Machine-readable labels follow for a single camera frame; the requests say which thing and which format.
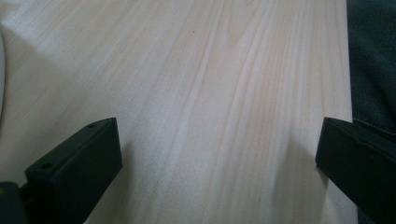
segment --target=dark fabric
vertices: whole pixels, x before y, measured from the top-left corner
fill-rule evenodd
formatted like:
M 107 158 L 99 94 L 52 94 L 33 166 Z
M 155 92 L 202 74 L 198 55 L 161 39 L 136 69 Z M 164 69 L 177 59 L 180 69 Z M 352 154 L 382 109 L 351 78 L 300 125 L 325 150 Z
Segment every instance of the dark fabric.
M 347 22 L 353 121 L 395 140 L 396 1 L 347 0 Z

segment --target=black plastic part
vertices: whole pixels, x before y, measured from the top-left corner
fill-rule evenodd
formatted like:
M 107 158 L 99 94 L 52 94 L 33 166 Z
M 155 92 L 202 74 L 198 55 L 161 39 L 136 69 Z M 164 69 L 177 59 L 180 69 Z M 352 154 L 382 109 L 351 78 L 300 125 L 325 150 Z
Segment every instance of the black plastic part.
M 396 144 L 361 126 L 325 118 L 318 168 L 376 223 L 396 223 Z
M 28 224 L 18 185 L 12 182 L 0 183 L 0 223 Z
M 26 170 L 31 223 L 83 223 L 121 167 L 116 119 L 87 125 Z

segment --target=light wood surface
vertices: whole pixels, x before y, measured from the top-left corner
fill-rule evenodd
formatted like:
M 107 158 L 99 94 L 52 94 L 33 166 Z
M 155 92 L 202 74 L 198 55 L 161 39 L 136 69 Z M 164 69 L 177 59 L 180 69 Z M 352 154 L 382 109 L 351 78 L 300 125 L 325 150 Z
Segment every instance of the light wood surface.
M 84 125 L 124 168 L 87 223 L 357 223 L 316 169 L 351 120 L 344 0 L 0 2 L 0 180 Z

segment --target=wood grain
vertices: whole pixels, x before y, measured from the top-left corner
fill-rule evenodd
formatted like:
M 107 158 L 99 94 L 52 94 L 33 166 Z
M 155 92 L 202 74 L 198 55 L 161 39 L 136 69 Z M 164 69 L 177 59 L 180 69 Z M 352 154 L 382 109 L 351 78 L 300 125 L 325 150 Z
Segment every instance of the wood grain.
M 342 0 L 0 3 L 0 180 L 116 117 L 124 168 L 87 223 L 357 223 L 316 169 L 351 120 Z

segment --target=screw hole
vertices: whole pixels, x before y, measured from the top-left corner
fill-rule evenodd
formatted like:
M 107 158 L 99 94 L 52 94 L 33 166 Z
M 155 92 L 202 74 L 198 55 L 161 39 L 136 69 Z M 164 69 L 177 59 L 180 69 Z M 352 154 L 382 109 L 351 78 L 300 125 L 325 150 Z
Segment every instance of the screw hole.
M 41 170 L 48 170 L 53 166 L 52 163 L 45 163 L 44 165 L 41 166 Z

